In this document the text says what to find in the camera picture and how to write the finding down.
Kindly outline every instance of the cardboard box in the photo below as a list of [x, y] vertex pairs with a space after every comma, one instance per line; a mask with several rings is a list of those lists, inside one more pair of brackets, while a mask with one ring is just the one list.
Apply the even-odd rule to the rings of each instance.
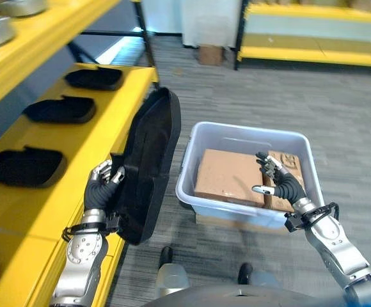
[[[272, 150], [269, 150], [268, 154], [273, 156], [278, 161], [280, 161], [284, 165], [284, 167], [286, 167], [290, 171], [290, 173], [297, 178], [301, 186], [304, 188], [304, 182], [301, 172], [301, 163], [299, 162], [299, 158], [296, 155], [284, 152], [275, 152]], [[274, 183], [268, 176], [263, 175], [263, 180], [264, 185], [274, 186]], [[264, 208], [285, 212], [294, 211], [289, 201], [271, 195], [265, 195]]]
[[206, 149], [194, 193], [198, 197], [263, 207], [264, 196], [251, 189], [256, 184], [262, 184], [262, 173], [254, 155]]
[[212, 45], [201, 45], [199, 60], [202, 65], [219, 66], [223, 62], [223, 48]]

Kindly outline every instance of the wall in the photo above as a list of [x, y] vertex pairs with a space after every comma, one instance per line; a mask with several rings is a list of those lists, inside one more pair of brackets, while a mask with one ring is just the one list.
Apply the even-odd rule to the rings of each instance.
[[[133, 4], [122, 0], [112, 10], [90, 25], [89, 29], [129, 31], [137, 26]], [[95, 58], [120, 38], [112, 36], [79, 36], [74, 41]], [[59, 50], [28, 78], [23, 80], [0, 101], [0, 136], [73, 63], [66, 48]]]
[[147, 30], [160, 33], [181, 33], [180, 0], [143, 0], [141, 4]]
[[[240, 9], [241, 0], [181, 0], [183, 44], [197, 46], [200, 40], [213, 36], [234, 47]], [[201, 27], [209, 21], [207, 29], [212, 29], [212, 20], [218, 20], [216, 30]]]

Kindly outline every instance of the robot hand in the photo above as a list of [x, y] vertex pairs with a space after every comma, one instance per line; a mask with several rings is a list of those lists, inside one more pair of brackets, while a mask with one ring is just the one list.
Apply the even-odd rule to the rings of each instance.
[[[371, 304], [371, 267], [360, 251], [348, 240], [338, 222], [336, 203], [314, 204], [302, 186], [274, 157], [258, 152], [260, 170], [271, 177], [276, 187], [254, 185], [252, 190], [287, 199], [295, 213], [286, 213], [285, 226], [290, 232], [305, 229], [309, 243], [318, 251], [326, 268], [346, 293], [345, 298], [360, 305]], [[329, 214], [335, 208], [335, 216]]]
[[104, 210], [124, 179], [125, 170], [120, 166], [115, 176], [110, 178], [111, 160], [106, 160], [92, 169], [86, 189], [84, 190], [84, 209]]
[[286, 199], [291, 205], [306, 197], [301, 184], [280, 161], [263, 152], [258, 152], [256, 156], [259, 158], [257, 163], [261, 165], [260, 171], [270, 177], [276, 184], [276, 187], [254, 185], [252, 187], [253, 191]]
[[66, 265], [51, 299], [53, 307], [90, 307], [93, 302], [108, 249], [104, 209], [125, 176], [121, 166], [110, 178], [111, 164], [106, 160], [90, 172], [81, 223], [63, 231], [62, 237], [68, 241]]

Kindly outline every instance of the black shelf post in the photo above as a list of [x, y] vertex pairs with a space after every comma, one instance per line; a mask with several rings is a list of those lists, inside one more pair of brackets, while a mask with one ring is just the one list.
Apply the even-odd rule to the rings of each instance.
[[[141, 9], [141, 3], [139, 0], [136, 0], [136, 1], [133, 1], [133, 4], [134, 4], [134, 9], [136, 10], [136, 16], [137, 16], [137, 19], [138, 19], [138, 22], [141, 28], [141, 34], [143, 35], [143, 42], [145, 44], [148, 66], [155, 68], [152, 45], [150, 43], [150, 38], [148, 37], [148, 34], [147, 34], [146, 22], [145, 22], [145, 18], [143, 15], [143, 10]], [[153, 84], [156, 90], [160, 88], [159, 82], [153, 82]]]
[[242, 37], [244, 36], [244, 28], [245, 28], [245, 10], [249, 0], [242, 0], [241, 1], [241, 10], [239, 12], [239, 22], [238, 22], [238, 29], [237, 29], [237, 39], [235, 41], [235, 54], [234, 54], [234, 70], [238, 70], [238, 54], [241, 50], [241, 43]]

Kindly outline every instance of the yellow shelving unit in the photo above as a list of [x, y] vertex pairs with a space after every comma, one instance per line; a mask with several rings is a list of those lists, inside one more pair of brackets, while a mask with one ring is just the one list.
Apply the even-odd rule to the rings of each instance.
[[0, 46], [0, 100], [120, 0], [48, 0], [48, 10], [12, 19], [16, 37]]
[[371, 43], [284, 35], [244, 35], [242, 58], [371, 66]]
[[371, 24], [371, 12], [353, 8], [300, 4], [248, 4], [243, 0], [237, 33], [234, 69], [243, 58], [309, 61], [371, 67], [371, 43], [305, 36], [244, 34], [245, 19], [252, 15], [335, 19]]
[[251, 3], [246, 9], [246, 14], [338, 19], [371, 23], [371, 12], [355, 10], [354, 8], [341, 8], [335, 6]]
[[[18, 83], [70, 43], [93, 21], [120, 0], [48, 0], [48, 9], [35, 16], [12, 19], [16, 37], [0, 46], [0, 100]], [[83, 124], [35, 123], [26, 116], [0, 138], [0, 151], [32, 146], [59, 150], [67, 170], [53, 186], [44, 189], [0, 184], [0, 307], [48, 306], [65, 264], [64, 227], [77, 224], [83, 213], [83, 191], [90, 170], [109, 156], [122, 153], [133, 116], [158, 75], [147, 37], [139, 0], [132, 0], [150, 67], [111, 67], [123, 71], [123, 85], [116, 91], [72, 88], [60, 79], [39, 100], [61, 95], [89, 97], [95, 116]], [[133, 36], [119, 31], [89, 31], [87, 35]], [[76, 61], [82, 50], [71, 49]], [[77, 63], [68, 72], [97, 69]], [[116, 234], [107, 237], [109, 249], [92, 306], [107, 299], [125, 242]]]
[[[96, 66], [75, 64], [71, 70]], [[118, 91], [72, 88], [60, 79], [40, 98], [68, 95], [94, 99], [96, 114], [88, 123], [35, 123], [21, 115], [1, 137], [0, 151], [21, 150], [25, 145], [59, 150], [66, 157], [68, 167], [61, 180], [46, 189], [0, 184], [0, 228], [54, 240], [59, 238], [83, 197], [90, 170], [108, 156], [114, 143], [121, 144], [125, 140], [155, 72], [148, 67], [116, 68], [123, 71], [124, 78]]]
[[[77, 63], [68, 71], [96, 69]], [[130, 124], [155, 77], [151, 67], [102, 67], [123, 71], [117, 91], [72, 88], [60, 79], [39, 100], [61, 95], [89, 97], [95, 116], [84, 124], [35, 123], [24, 115], [0, 139], [0, 151], [25, 145], [59, 150], [68, 166], [62, 178], [45, 189], [0, 184], [0, 306], [47, 306], [65, 263], [62, 229], [78, 223], [90, 170], [109, 152], [122, 152]], [[124, 241], [107, 237], [109, 250], [93, 306], [103, 306]]]

